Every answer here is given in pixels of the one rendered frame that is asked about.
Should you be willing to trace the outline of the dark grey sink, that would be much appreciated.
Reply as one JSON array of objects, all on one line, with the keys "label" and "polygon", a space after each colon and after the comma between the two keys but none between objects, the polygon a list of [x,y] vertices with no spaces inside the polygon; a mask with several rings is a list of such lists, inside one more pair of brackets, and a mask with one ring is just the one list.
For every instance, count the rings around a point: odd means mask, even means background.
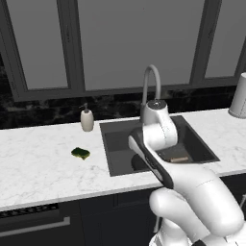
[{"label": "dark grey sink", "polygon": [[[178,130],[178,143],[182,143],[192,158],[189,163],[204,164],[219,161],[206,142],[199,137],[182,116],[172,116],[172,120]],[[149,171],[144,161],[129,148],[128,136],[133,129],[140,126],[141,123],[138,119],[100,124],[112,177]]]}]

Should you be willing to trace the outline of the green sponge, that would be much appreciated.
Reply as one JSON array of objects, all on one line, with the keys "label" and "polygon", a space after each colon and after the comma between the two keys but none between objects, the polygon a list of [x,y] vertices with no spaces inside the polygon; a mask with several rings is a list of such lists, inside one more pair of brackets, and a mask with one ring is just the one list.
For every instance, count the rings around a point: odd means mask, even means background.
[{"label": "green sponge", "polygon": [[71,151],[71,155],[85,160],[90,156],[90,152],[88,150],[81,149],[80,147],[76,147]]}]

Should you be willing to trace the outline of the beige soap dispenser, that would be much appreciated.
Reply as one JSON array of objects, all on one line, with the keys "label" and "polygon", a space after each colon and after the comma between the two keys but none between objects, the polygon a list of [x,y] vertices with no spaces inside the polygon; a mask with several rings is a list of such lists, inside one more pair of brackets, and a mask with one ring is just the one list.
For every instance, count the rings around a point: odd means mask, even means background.
[{"label": "beige soap dispenser", "polygon": [[94,116],[92,111],[87,107],[87,103],[82,105],[81,111],[81,125],[85,132],[91,132],[94,127]]}]

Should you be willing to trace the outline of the grey curved tap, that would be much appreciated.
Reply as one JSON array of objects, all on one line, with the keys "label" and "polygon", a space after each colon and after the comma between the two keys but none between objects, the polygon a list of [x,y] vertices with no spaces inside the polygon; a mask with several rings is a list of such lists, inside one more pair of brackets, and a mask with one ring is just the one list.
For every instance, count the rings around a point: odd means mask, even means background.
[{"label": "grey curved tap", "polygon": [[155,98],[160,99],[160,93],[161,93],[161,85],[160,85],[160,74],[158,69],[153,65],[150,64],[147,66],[144,72],[144,79],[143,79],[143,94],[142,94],[142,102],[140,105],[140,122],[143,123],[144,119],[144,109],[147,104],[147,92],[148,92],[148,83],[149,83],[149,75],[150,73],[153,73],[155,83],[156,83],[156,94]]}]

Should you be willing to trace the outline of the dark grey framed window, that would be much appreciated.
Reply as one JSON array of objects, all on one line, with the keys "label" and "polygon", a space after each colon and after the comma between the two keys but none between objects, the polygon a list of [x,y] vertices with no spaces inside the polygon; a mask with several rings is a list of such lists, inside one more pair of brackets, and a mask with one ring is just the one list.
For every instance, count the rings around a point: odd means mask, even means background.
[{"label": "dark grey framed window", "polygon": [[0,0],[17,102],[232,86],[246,70],[246,0]]}]

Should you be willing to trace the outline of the dark cupboard door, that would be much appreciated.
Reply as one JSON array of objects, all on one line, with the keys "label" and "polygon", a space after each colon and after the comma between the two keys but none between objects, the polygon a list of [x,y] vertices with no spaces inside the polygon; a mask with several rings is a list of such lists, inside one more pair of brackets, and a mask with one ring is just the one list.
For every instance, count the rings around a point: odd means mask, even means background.
[{"label": "dark cupboard door", "polygon": [[107,246],[103,238],[103,227],[113,211],[113,196],[99,196],[80,201],[83,231],[86,246]]},{"label": "dark cupboard door", "polygon": [[123,234],[134,246],[149,246],[154,235],[156,215],[151,212],[149,198],[153,188],[114,195],[113,207],[120,212]]},{"label": "dark cupboard door", "polygon": [[[246,173],[225,176],[222,177],[221,180],[228,187],[228,189],[230,190],[230,192],[233,194],[234,198],[240,205],[242,195],[246,194]],[[246,216],[246,202],[242,207],[242,211]]]}]

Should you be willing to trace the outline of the white cylindrical canister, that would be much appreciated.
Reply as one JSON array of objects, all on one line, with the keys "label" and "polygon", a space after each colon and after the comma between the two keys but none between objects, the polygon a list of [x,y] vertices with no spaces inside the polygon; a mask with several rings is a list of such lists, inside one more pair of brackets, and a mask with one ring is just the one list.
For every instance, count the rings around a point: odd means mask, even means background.
[{"label": "white cylindrical canister", "polygon": [[233,117],[246,119],[246,72],[239,77],[228,113]]}]

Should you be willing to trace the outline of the black dishwasher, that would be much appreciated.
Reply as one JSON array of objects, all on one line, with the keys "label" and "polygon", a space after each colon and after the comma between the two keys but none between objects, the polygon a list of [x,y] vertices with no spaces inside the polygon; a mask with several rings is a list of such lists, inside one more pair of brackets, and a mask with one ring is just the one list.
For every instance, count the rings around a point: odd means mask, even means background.
[{"label": "black dishwasher", "polygon": [[0,246],[85,246],[79,203],[0,211]]}]

